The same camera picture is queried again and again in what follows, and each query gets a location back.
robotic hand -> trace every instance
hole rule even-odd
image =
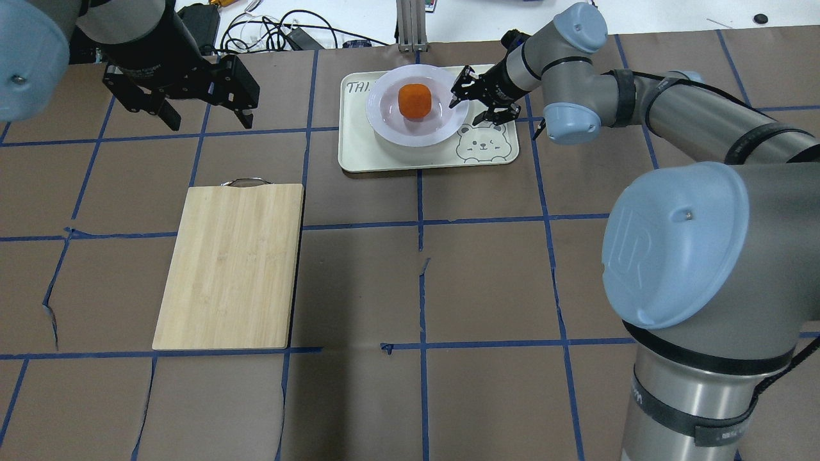
[[[167,102],[197,98],[234,111],[251,128],[259,84],[236,56],[211,63],[166,0],[0,1],[0,120],[41,112],[68,66],[79,26],[108,56],[102,78],[131,112],[159,116],[172,130],[180,114]]]
[[[638,343],[621,460],[730,461],[758,395],[820,347],[793,357],[820,320],[820,144],[694,72],[597,75],[606,39],[586,3],[512,31],[501,62],[464,68],[451,107],[478,99],[473,123],[501,124],[540,86],[557,144],[645,124],[700,162],[638,178],[607,224],[604,288]]]

cutting board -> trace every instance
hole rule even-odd
[[[303,187],[188,189],[153,348],[288,344]]]

blue plastic cap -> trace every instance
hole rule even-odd
[[[698,83],[706,83],[706,82],[704,82],[704,77],[703,77],[703,76],[702,76],[699,72],[695,72],[695,71],[679,71],[679,70],[677,70],[677,69],[675,69],[675,70],[674,70],[674,71],[672,71],[672,72],[677,72],[678,74],[683,74],[683,75],[685,75],[685,76],[686,76],[686,78],[687,78],[687,79],[692,80],[693,82],[698,82]]]
[[[604,289],[615,312],[649,330],[695,315],[735,267],[749,197],[729,166],[663,168],[624,190],[604,234]]]
[[[3,0],[0,43],[0,121],[35,116],[48,105],[66,73],[66,36],[31,3]]]
[[[553,19],[555,29],[573,47],[593,53],[607,43],[607,21],[589,3],[576,3]]]
[[[547,135],[556,144],[587,143],[598,137],[601,118],[592,109],[573,103],[544,107]]]

bear drawing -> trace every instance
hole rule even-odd
[[[513,151],[507,142],[504,125],[471,126],[461,125],[458,136],[461,138],[456,147],[456,154],[464,163],[503,162]]]

